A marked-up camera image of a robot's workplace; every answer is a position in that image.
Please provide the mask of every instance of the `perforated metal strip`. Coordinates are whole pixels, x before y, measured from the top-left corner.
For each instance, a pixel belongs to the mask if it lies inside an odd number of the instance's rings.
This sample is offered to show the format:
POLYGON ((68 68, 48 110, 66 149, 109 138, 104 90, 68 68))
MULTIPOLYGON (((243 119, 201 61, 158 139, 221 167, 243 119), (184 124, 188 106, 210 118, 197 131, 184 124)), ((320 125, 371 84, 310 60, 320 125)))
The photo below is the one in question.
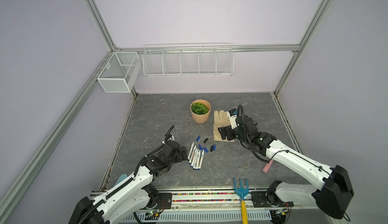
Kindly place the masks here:
MULTIPOLYGON (((145 212, 138 213, 140 221, 144 220, 145 212)), ((269 210, 248 210, 248 221, 270 221, 272 220, 269 210)), ((164 212, 160 215, 157 222, 221 222, 221 221, 241 221, 241 211, 177 211, 177 212, 164 212)), ((135 217, 130 215, 125 218, 122 223, 134 223, 135 217)))

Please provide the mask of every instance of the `white wire basket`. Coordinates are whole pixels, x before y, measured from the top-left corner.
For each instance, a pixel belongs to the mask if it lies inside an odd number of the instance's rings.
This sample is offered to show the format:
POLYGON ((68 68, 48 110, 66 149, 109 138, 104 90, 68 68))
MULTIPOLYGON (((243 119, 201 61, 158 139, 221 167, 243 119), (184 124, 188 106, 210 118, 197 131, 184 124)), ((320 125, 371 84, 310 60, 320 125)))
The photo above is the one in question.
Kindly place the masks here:
POLYGON ((131 92, 140 67, 137 52, 114 52, 97 79, 105 92, 131 92))
POLYGON ((232 46, 148 48, 144 51, 145 76, 232 75, 232 46))

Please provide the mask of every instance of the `green leaves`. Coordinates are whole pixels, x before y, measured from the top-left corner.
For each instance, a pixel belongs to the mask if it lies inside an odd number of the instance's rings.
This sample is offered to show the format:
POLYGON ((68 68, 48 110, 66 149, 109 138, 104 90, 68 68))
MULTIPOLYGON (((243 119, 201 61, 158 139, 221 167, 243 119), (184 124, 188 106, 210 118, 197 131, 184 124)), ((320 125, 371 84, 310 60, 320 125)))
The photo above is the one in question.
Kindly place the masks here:
POLYGON ((197 102, 197 103, 194 103, 192 106, 191 106, 191 111, 197 115, 204 115, 206 114, 207 112, 209 112, 208 108, 206 107, 206 105, 204 105, 203 103, 201 102, 197 102))

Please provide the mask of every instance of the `robotic arm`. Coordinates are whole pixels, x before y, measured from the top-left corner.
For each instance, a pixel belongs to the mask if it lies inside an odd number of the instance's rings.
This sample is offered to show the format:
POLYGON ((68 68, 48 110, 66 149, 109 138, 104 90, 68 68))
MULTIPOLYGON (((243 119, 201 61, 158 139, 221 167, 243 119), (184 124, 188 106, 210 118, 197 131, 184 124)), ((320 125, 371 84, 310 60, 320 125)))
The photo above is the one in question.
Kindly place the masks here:
POLYGON ((81 199, 69 224, 116 224, 139 209, 155 208, 159 192, 151 182, 168 172, 172 164, 187 160, 186 148, 175 142, 170 134, 173 127, 165 135, 163 144, 142 157, 130 176, 92 200, 81 199))
POLYGON ((230 110, 228 114, 231 125, 218 128, 222 139, 238 139, 259 160, 269 163, 274 159, 311 183, 300 185, 274 181, 268 188, 265 195, 267 199, 264 201, 272 206, 281 202, 304 203, 319 207, 333 218, 342 219, 354 195, 348 172, 344 168, 338 165, 332 168, 314 161, 286 146, 273 135, 258 131, 257 124, 244 115, 242 105, 237 110, 230 110))

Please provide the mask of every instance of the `light blue object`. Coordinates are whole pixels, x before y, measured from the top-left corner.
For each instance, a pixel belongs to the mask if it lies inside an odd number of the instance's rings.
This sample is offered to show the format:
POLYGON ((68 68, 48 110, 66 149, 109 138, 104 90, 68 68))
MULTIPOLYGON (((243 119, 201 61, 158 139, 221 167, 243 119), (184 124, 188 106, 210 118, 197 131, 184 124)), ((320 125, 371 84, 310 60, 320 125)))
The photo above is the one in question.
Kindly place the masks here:
POLYGON ((240 196, 241 200, 244 200, 244 197, 249 193, 248 180, 245 179, 246 188, 243 188, 243 181, 240 180, 240 188, 236 187, 236 179, 233 177, 234 182, 234 191, 238 196, 240 196))
POLYGON ((114 183, 114 186, 118 185, 121 181, 123 181, 124 179, 126 179, 128 177, 128 174, 124 173, 124 174, 121 174, 119 179, 116 181, 116 183, 114 183))

